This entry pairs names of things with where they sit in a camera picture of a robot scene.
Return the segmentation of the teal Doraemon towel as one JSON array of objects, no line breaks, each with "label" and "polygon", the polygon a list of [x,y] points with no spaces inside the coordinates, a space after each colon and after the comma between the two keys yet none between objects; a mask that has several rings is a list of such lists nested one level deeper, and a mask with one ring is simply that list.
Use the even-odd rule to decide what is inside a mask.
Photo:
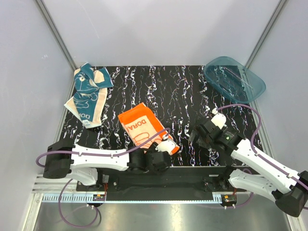
[{"label": "teal Doraemon towel", "polygon": [[75,94],[64,104],[87,129],[102,125],[101,115],[108,89],[114,85],[107,69],[94,70],[85,63],[74,71]]}]

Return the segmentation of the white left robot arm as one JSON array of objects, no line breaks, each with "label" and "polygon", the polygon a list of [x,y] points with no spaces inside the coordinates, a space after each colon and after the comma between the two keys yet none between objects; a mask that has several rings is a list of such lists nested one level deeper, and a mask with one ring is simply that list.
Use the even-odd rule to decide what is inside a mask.
[{"label": "white left robot arm", "polygon": [[46,179],[74,179],[97,191],[103,187],[100,168],[128,171],[136,174],[161,173],[171,166],[171,156],[179,150],[172,139],[154,141],[145,147],[130,150],[93,149],[71,141],[61,140],[48,147],[43,154],[45,163],[36,159]]}]

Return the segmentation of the orange Doraemon towel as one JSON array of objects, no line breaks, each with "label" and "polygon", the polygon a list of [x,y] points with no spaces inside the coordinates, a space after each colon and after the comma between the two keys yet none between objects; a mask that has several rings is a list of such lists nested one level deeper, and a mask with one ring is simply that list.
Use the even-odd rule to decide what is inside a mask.
[{"label": "orange Doraemon towel", "polygon": [[121,113],[118,119],[135,146],[149,149],[153,143],[157,143],[159,151],[166,151],[170,155],[180,149],[152,110],[144,103]]}]

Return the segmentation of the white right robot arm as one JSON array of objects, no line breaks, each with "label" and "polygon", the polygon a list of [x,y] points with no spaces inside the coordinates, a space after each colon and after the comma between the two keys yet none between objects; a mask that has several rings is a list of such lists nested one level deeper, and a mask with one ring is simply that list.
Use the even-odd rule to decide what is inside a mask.
[{"label": "white right robot arm", "polygon": [[284,213],[298,217],[308,201],[308,173],[290,169],[251,144],[236,130],[227,127],[226,117],[217,113],[193,128],[189,141],[200,147],[229,155],[257,172],[246,173],[236,167],[205,182],[211,191],[244,189],[273,201]]}]

